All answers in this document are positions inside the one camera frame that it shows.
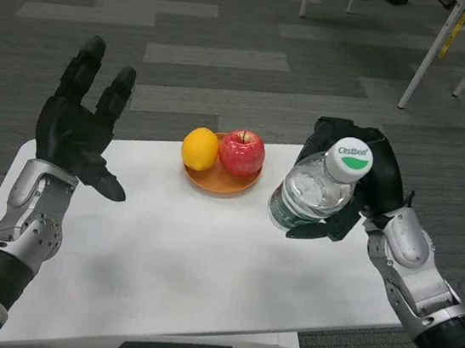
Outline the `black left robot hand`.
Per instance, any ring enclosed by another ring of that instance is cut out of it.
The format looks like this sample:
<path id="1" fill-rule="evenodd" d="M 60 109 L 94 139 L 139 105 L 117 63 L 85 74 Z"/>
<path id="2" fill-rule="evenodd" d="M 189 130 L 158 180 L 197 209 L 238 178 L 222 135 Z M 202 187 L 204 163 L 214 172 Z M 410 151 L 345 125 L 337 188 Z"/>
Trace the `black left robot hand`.
<path id="1" fill-rule="evenodd" d="M 108 171 L 102 153 L 114 137 L 115 123 L 126 107 L 137 73 L 126 66 L 105 88 L 95 111 L 82 99 L 93 84 L 105 54 L 105 40 L 90 37 L 62 74 L 55 93 L 44 104 L 37 120 L 38 159 L 76 176 L 84 185 L 113 202 L 126 194 L 117 177 Z"/>

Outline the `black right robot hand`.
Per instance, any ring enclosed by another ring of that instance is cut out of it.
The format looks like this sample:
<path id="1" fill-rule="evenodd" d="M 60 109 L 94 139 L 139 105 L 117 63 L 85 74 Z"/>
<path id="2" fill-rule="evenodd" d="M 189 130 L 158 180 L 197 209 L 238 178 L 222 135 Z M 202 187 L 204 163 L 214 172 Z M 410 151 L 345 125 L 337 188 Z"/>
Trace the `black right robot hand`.
<path id="1" fill-rule="evenodd" d="M 363 214 L 375 217 L 404 207 L 411 202 L 403 193 L 403 182 L 396 155 L 388 137 L 378 128 L 362 128 L 353 120 L 334 117 L 319 117 L 314 132 L 306 139 L 297 161 L 317 152 L 327 151 L 343 138 L 357 138 L 370 147 L 373 155 L 371 170 L 361 178 L 351 200 L 334 215 L 323 221 L 310 222 L 293 227 L 287 238 L 330 238 L 334 242 L 346 237 Z"/>

